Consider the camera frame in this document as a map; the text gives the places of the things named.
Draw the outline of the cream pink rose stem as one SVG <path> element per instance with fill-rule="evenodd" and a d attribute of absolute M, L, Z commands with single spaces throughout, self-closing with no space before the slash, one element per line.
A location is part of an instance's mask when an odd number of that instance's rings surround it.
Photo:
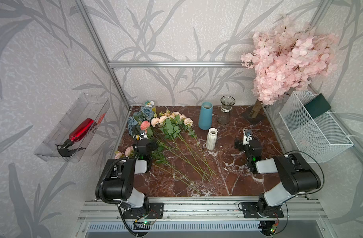
<path fill-rule="evenodd" d="M 191 166 L 203 181 L 209 181 L 212 178 L 214 171 L 193 129 L 191 118 L 179 112 L 167 110 L 154 114 L 151 126 L 162 148 Z"/>

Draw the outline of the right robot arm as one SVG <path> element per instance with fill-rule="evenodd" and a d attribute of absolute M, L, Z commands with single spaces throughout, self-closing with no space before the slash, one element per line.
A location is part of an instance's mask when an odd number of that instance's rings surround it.
<path fill-rule="evenodd" d="M 245 153 L 250 172 L 278 174 L 280 178 L 280 183 L 259 196 L 256 205 L 259 213 L 274 211 L 298 194 L 321 189 L 324 180 L 319 178 L 299 151 L 262 159 L 262 145 L 258 140 L 252 139 L 244 144 L 236 139 L 234 147 Z"/>

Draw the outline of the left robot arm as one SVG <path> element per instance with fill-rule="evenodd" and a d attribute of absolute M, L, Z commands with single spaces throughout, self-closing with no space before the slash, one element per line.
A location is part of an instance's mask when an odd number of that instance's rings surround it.
<path fill-rule="evenodd" d="M 127 210 L 149 210 L 148 197 L 134 188 L 135 175 L 145 174 L 152 167 L 152 152 L 157 142 L 147 138 L 134 145 L 134 157 L 109 159 L 96 185 L 95 196 L 107 204 Z"/>

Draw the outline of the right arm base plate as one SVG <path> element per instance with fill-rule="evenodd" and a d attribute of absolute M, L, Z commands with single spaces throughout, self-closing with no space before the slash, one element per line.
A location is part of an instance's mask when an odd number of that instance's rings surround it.
<path fill-rule="evenodd" d="M 240 202 L 238 209 L 243 213 L 244 218 L 284 218 L 285 215 L 281 205 L 276 207 L 268 206 L 262 202 Z"/>

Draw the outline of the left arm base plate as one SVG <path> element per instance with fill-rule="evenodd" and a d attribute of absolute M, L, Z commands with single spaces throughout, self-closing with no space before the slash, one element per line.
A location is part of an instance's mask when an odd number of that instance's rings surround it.
<path fill-rule="evenodd" d="M 146 219 L 162 219 L 164 203 L 150 202 L 140 208 L 125 209 L 123 216 L 125 219 L 137 219 L 145 216 Z"/>

